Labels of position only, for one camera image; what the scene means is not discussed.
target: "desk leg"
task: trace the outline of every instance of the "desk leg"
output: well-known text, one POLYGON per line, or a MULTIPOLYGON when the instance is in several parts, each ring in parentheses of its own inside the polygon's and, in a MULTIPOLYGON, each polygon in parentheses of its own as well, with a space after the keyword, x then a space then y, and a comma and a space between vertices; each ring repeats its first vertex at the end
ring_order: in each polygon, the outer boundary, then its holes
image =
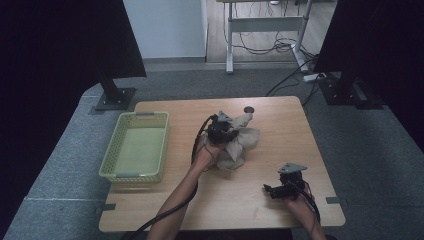
POLYGON ((302 66, 300 68, 302 72, 309 71, 308 66, 305 64, 305 56, 300 51, 300 47, 302 46, 302 40, 303 40, 303 36, 305 35, 306 25, 308 24, 311 7, 312 7, 312 0, 308 0, 308 3, 306 4, 306 12, 303 15, 303 21, 302 21, 302 25, 300 26, 299 36, 297 38, 296 45, 292 45, 293 54, 297 60, 297 63, 299 64, 299 67, 302 66))
POLYGON ((228 45, 227 45, 227 74, 233 74, 233 3, 229 4, 228 11, 228 45))

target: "small metal part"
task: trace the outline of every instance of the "small metal part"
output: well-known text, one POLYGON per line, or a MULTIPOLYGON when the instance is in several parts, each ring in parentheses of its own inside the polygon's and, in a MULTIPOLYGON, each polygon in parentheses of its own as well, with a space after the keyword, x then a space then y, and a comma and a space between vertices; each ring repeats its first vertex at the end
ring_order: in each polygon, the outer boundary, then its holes
POLYGON ((219 111, 218 115, 218 122, 228 122, 232 121, 233 119, 230 118, 227 114, 225 114, 223 111, 219 111))
POLYGON ((254 113, 255 109, 251 106, 247 106, 247 107, 244 108, 244 112, 245 113, 254 113))
POLYGON ((288 173, 294 173, 294 172, 300 172, 302 170, 306 170, 307 167, 302 165, 297 165, 294 163, 287 163, 286 165, 282 166, 280 169, 278 169, 278 173, 282 174, 288 174, 288 173))
POLYGON ((116 208, 116 203, 106 203, 103 207, 103 211, 113 211, 116 208))

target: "metal tripod base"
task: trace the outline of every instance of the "metal tripod base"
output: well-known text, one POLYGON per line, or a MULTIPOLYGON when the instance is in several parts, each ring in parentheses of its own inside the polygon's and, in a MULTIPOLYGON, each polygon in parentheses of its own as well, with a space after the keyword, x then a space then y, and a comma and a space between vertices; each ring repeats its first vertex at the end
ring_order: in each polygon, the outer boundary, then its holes
POLYGON ((127 110, 131 102, 132 97, 135 93, 135 88, 118 88, 121 93, 120 98, 117 101, 110 101, 107 99, 106 94, 100 97, 97 106, 94 107, 95 111, 106 111, 106 110, 127 110))
POLYGON ((384 102, 373 95, 363 83, 353 83, 349 93, 337 93, 335 83, 320 82, 319 87, 328 105, 354 105, 357 109, 383 109, 384 102))

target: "black cable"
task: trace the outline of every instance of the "black cable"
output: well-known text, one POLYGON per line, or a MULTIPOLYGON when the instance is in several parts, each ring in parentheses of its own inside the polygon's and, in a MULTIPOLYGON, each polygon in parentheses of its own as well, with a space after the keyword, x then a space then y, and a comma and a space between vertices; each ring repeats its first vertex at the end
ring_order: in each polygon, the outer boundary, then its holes
POLYGON ((272 96, 274 96, 274 95, 275 95, 275 94, 276 94, 279 90, 281 90, 281 89, 288 88, 288 87, 294 87, 294 86, 299 85, 299 84, 300 84, 299 79, 297 79, 297 78, 296 78, 296 76, 294 76, 294 79, 295 79, 296 83, 293 83, 293 84, 290 84, 290 85, 281 86, 281 87, 279 87, 279 88, 275 89, 275 91, 274 91, 274 93, 271 95, 271 97, 272 97, 272 96))
POLYGON ((241 33, 239 33, 239 36, 240 36, 240 40, 241 40, 241 43, 243 44, 243 46, 237 46, 237 45, 234 46, 233 45, 233 47, 244 48, 244 49, 246 49, 251 54, 254 54, 254 55, 265 55, 265 54, 268 54, 269 52, 277 49, 277 46, 275 44, 274 44, 274 46, 272 48, 269 48, 269 49, 252 49, 252 48, 249 48, 244 43, 244 40, 243 40, 243 37, 242 37, 241 33))
POLYGON ((297 16, 299 16, 300 15, 300 2, 299 2, 299 4, 297 5, 297 16))
MULTIPOLYGON (((278 40, 279 40, 279 41, 280 41, 280 40, 289 40, 289 41, 292 41, 292 42, 294 42, 294 43, 296 43, 296 42, 297 42, 295 39, 287 38, 287 37, 284 37, 284 36, 282 36, 282 35, 281 35, 281 38, 278 38, 278 40)), ((309 51, 308 51, 308 49, 306 49, 306 48, 305 48, 305 46, 303 46, 303 45, 301 45, 301 46, 300 46, 300 51, 302 51, 302 53, 303 53, 303 54, 305 54, 305 56, 306 56, 306 57, 309 57, 309 59, 310 59, 310 58, 316 58, 316 57, 318 56, 318 54, 313 54, 313 53, 309 52, 309 51)))
POLYGON ((314 84, 312 85, 312 88, 311 88, 311 91, 309 92, 308 97, 306 97, 305 101, 302 103, 302 107, 304 107, 309 102, 309 100, 311 100, 311 97, 319 90, 319 86, 317 89, 315 89, 315 85, 317 84, 317 79, 320 76, 321 76, 321 73, 317 74, 317 77, 314 80, 314 84))
POLYGON ((253 2, 251 5, 250 5, 250 9, 249 9, 249 15, 248 15, 248 17, 250 18, 250 14, 252 13, 252 7, 253 7, 253 5, 255 4, 256 2, 253 2))
POLYGON ((265 16, 266 16, 266 13, 268 12, 268 15, 270 16, 270 17, 272 17, 272 15, 274 15, 274 11, 272 10, 272 8, 271 8, 271 4, 269 3, 269 2, 266 2, 266 11, 265 11, 265 16))
POLYGON ((289 5, 289 0, 286 1, 286 6, 284 8, 284 17, 286 16, 287 6, 289 5))
POLYGON ((236 12, 236 18, 238 18, 237 3, 234 3, 234 11, 236 12))
MULTIPOLYGON (((197 155, 197 147, 198 147, 198 143, 199 143, 199 139, 202 136, 202 133, 206 127, 206 124, 208 124, 209 120, 211 120, 213 117, 210 116, 208 119, 206 119, 206 121, 203 123, 202 127, 200 128, 199 132, 196 135, 196 139, 194 140, 194 145, 193 145, 193 151, 191 153, 191 164, 193 164, 194 159, 196 158, 197 155)), ((144 230, 146 230, 146 228, 148 228, 149 226, 159 222, 160 220, 168 217, 169 215, 175 213, 176 211, 180 210, 181 208, 183 208, 185 205, 187 205, 191 200, 193 200, 194 196, 197 193, 197 188, 198 188, 199 183, 196 183, 196 186, 194 187, 193 192, 190 194, 190 196, 188 196, 188 198, 186 200, 184 200, 183 202, 181 202, 180 204, 178 204, 177 206, 157 215, 156 217, 150 219, 148 222, 146 222, 145 224, 143 224, 143 226, 141 226, 140 228, 137 229, 137 231, 135 231, 134 233, 132 233, 128 239, 126 240, 134 240, 141 232, 143 232, 144 230)))
POLYGON ((259 2, 259 12, 258 12, 258 17, 261 16, 261 10, 262 10, 262 2, 259 2))
POLYGON ((280 17, 282 17, 283 16, 283 4, 281 3, 280 4, 280 17))
POLYGON ((314 215, 317 218, 318 222, 321 223, 321 215, 320 215, 319 210, 318 210, 318 207, 317 207, 315 201, 312 199, 312 197, 309 196, 303 189, 300 189, 296 184, 292 183, 291 181, 288 181, 288 183, 290 183, 294 188, 296 188, 296 190, 300 194, 302 194, 305 197, 305 199, 308 202, 309 206, 311 206, 313 208, 313 209, 311 209, 311 211, 314 213, 314 215))
POLYGON ((278 87, 278 85, 282 84, 283 82, 285 82, 287 79, 289 79, 291 76, 293 76, 294 74, 297 73, 297 71, 299 71, 299 69, 301 69, 303 67, 303 65, 305 65, 306 63, 310 62, 312 60, 308 60, 305 61, 302 65, 300 65, 296 70, 294 70, 294 72, 290 73, 287 77, 285 77, 283 80, 281 80, 279 83, 277 83, 273 88, 271 88, 271 90, 268 91, 267 94, 265 94, 265 97, 269 97, 269 94, 271 94, 271 92, 278 87))

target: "power strip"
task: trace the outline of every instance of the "power strip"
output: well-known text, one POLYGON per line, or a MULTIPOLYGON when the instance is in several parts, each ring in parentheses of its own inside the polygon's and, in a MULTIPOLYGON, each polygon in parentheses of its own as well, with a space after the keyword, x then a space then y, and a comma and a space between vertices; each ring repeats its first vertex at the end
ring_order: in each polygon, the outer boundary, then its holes
POLYGON ((327 75, 325 75, 325 73, 317 73, 317 74, 312 74, 312 75, 306 75, 303 77, 303 81, 304 82, 312 82, 315 80, 321 80, 326 78, 327 75))

